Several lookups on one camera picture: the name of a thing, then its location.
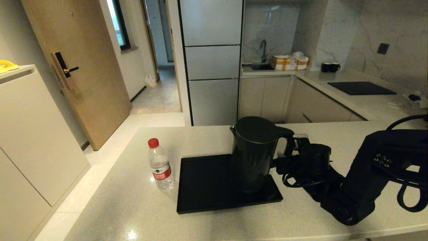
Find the black electric kettle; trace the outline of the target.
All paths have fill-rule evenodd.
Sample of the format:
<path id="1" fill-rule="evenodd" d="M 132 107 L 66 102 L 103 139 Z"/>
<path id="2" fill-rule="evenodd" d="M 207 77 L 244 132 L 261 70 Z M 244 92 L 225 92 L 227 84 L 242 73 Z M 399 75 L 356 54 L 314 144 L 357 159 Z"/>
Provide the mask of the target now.
<path id="1" fill-rule="evenodd" d="M 229 180 L 241 192 L 258 192 L 266 183 L 278 140 L 295 133 L 259 116 L 245 116 L 230 130 L 234 142 Z"/>

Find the clear red-label water bottle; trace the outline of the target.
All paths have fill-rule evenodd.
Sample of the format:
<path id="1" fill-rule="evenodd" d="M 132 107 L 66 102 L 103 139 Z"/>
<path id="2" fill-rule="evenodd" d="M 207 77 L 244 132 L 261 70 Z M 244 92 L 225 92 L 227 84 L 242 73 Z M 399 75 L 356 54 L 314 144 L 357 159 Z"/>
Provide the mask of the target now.
<path id="1" fill-rule="evenodd" d="M 172 168 L 165 149 L 157 138 L 148 140 L 148 161 L 151 172 L 159 189 L 171 189 L 174 183 Z"/>

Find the beige kitchen base cabinets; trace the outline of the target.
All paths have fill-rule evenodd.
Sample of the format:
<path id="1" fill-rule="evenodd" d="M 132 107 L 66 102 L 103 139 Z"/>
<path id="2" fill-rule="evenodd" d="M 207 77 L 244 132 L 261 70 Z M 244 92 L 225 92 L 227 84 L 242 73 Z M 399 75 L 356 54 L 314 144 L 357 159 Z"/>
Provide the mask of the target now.
<path id="1" fill-rule="evenodd" d="M 242 78 L 237 116 L 260 116 L 279 124 L 364 121 L 362 116 L 290 75 Z"/>

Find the black induction cooktop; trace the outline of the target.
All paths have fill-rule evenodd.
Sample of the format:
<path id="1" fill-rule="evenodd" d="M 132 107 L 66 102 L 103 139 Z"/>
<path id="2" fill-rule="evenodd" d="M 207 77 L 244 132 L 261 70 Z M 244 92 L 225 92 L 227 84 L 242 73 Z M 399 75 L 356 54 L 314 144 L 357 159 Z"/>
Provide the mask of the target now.
<path id="1" fill-rule="evenodd" d="M 369 81 L 328 82 L 348 95 L 396 95 L 397 93 Z"/>

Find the yellow checked basket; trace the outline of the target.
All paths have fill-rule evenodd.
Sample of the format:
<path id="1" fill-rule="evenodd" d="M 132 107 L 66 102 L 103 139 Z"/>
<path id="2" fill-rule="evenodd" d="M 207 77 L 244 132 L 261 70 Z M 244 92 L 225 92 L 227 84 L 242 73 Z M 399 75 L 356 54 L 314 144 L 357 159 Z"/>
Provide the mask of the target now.
<path id="1" fill-rule="evenodd" d="M 270 66 L 278 71 L 305 70 L 309 63 L 309 57 L 294 57 L 291 55 L 273 56 Z"/>

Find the black rectangular tray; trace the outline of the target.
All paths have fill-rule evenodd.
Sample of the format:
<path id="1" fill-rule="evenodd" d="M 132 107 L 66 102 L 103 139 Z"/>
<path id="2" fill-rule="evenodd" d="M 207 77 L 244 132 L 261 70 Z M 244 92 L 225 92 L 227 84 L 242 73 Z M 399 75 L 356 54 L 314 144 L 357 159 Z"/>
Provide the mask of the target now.
<path id="1" fill-rule="evenodd" d="M 181 159 L 176 212 L 180 215 L 276 203 L 283 200 L 269 174 L 261 191 L 244 193 L 228 177 L 230 154 Z"/>

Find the black and white clutter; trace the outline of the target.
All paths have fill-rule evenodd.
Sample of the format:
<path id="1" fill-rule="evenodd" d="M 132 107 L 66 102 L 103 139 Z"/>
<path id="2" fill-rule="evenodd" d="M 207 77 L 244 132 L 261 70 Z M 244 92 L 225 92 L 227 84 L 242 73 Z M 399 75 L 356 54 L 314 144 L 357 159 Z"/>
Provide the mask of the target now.
<path id="1" fill-rule="evenodd" d="M 411 103 L 414 103 L 419 108 L 428 109 L 428 94 L 424 94 L 418 90 L 413 93 L 405 93 L 403 94 L 403 97 Z"/>

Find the silver refrigerator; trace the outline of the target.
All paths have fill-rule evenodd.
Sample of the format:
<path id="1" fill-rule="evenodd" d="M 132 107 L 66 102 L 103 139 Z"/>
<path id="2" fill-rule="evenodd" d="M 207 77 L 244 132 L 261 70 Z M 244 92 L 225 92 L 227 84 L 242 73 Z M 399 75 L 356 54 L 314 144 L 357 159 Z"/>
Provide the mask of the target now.
<path id="1" fill-rule="evenodd" d="M 178 0 L 193 126 L 237 119 L 243 0 Z"/>

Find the dark framed window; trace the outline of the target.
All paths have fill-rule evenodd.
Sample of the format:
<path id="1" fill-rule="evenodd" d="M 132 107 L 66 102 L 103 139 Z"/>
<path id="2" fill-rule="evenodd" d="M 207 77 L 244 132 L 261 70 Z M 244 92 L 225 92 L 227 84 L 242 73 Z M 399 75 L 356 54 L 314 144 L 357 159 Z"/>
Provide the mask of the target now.
<path id="1" fill-rule="evenodd" d="M 121 51 L 131 49 L 129 36 L 124 21 L 124 15 L 119 0 L 106 0 Z"/>

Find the light wooden door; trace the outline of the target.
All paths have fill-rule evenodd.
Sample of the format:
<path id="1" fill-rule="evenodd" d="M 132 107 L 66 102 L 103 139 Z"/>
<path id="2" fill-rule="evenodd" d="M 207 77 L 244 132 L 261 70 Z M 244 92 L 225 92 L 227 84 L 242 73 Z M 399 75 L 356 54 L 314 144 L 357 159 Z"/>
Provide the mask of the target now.
<path id="1" fill-rule="evenodd" d="M 93 150 L 129 116 L 131 103 L 99 0 L 21 0 L 59 86 Z M 68 90 L 52 58 L 60 52 L 71 72 Z"/>

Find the white tall cabinet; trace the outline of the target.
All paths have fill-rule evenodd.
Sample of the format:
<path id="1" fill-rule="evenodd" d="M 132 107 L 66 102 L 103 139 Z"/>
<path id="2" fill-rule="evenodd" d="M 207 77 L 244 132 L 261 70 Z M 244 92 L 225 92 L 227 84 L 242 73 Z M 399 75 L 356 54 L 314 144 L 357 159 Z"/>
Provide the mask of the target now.
<path id="1" fill-rule="evenodd" d="M 35 65 L 0 74 L 0 241 L 34 240 L 89 168 Z"/>

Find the yellow object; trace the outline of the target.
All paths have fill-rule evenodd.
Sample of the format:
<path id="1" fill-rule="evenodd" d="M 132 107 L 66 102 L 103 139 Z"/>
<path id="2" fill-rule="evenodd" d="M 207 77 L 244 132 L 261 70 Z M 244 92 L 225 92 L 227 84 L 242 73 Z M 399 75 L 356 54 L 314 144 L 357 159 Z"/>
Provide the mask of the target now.
<path id="1" fill-rule="evenodd" d="M 7 73 L 12 70 L 17 70 L 20 67 L 17 64 L 7 60 L 0 60 L 0 74 Z"/>

